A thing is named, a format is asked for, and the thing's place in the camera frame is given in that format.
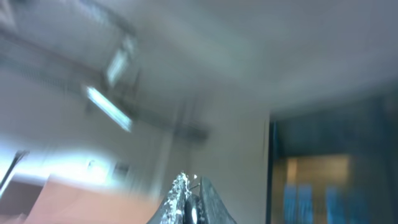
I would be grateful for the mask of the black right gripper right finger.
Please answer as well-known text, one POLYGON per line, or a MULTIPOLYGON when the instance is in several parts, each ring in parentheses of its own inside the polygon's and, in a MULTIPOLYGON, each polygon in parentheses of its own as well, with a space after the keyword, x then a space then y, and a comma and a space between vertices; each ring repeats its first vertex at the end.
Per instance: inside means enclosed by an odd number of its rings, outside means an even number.
POLYGON ((200 180, 201 219, 206 224, 237 224, 229 214, 220 195, 211 181, 202 177, 200 180))

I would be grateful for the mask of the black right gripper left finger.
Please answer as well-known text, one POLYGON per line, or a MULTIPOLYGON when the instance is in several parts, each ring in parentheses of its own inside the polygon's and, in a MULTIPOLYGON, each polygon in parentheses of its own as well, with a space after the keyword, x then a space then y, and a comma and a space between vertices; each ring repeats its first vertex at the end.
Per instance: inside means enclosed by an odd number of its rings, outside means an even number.
POLYGON ((190 196, 189 184, 187 174, 178 174, 147 224, 184 224, 185 203, 190 196))

